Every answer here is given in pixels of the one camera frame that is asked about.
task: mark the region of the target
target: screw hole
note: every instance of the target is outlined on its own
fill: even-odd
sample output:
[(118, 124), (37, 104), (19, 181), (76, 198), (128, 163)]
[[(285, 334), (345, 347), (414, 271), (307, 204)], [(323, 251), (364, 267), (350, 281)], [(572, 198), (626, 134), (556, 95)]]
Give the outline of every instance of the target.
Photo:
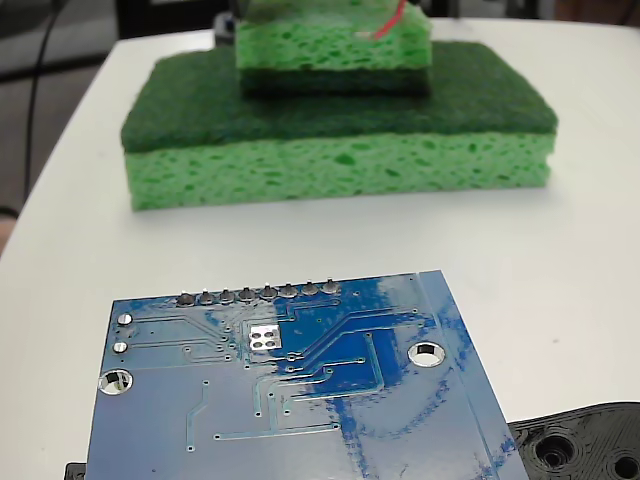
[(98, 381), (98, 389), (105, 395), (122, 395), (131, 385), (133, 376), (126, 370), (110, 370)]
[(409, 349), (409, 360), (419, 367), (437, 367), (444, 362), (445, 352), (437, 343), (416, 343)]
[(614, 470), (620, 478), (631, 479), (638, 477), (638, 462), (631, 457), (622, 457), (615, 464)]
[(574, 456), (575, 448), (566, 438), (551, 435), (536, 446), (536, 455), (549, 468), (559, 468), (569, 463)]

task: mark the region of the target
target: table surface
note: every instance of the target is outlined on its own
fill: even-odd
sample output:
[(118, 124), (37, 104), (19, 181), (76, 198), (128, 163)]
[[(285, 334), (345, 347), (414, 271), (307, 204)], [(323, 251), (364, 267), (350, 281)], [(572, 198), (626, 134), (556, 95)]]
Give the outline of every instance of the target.
[(441, 269), (508, 421), (640, 401), (640, 30), (434, 23), (494, 48), (556, 110), (548, 188), (133, 213), (120, 127), (157, 59), (212, 40), (116, 46), (0, 261), (4, 478), (85, 460), (112, 300), (182, 289)]

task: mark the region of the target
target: green sponge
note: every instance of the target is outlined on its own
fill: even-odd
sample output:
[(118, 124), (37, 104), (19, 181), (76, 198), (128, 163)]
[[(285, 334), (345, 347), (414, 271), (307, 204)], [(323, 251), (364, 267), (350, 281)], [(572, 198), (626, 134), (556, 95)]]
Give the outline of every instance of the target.
[(240, 82), (250, 94), (428, 91), (430, 23), (407, 5), (387, 35), (375, 32), (397, 0), (252, 0), (237, 26)]
[(553, 111), (487, 47), (433, 48), (430, 101), (247, 100), (231, 49), (162, 60), (122, 132), (133, 207), (544, 185)]

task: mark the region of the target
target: circuit board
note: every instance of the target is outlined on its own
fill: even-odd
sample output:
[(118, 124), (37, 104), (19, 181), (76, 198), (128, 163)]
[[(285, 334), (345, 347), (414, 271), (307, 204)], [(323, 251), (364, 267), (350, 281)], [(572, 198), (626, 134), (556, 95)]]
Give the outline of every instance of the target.
[(526, 479), (440, 272), (113, 304), (88, 480)]

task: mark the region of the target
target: background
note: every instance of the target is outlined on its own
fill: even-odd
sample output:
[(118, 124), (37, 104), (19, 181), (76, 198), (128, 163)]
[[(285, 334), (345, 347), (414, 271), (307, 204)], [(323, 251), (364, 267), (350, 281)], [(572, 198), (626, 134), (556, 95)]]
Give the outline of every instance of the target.
[[(640, 26), (640, 8), (626, 15), (635, 3), (640, 2), (461, 0), (459, 14), (612, 24), (624, 20)], [(455, 9), (448, 0), (425, 0), (423, 7), (434, 16)], [(209, 28), (215, 14), (226, 9), (226, 0), (0, 0), (0, 216), (20, 212), (119, 38)]]

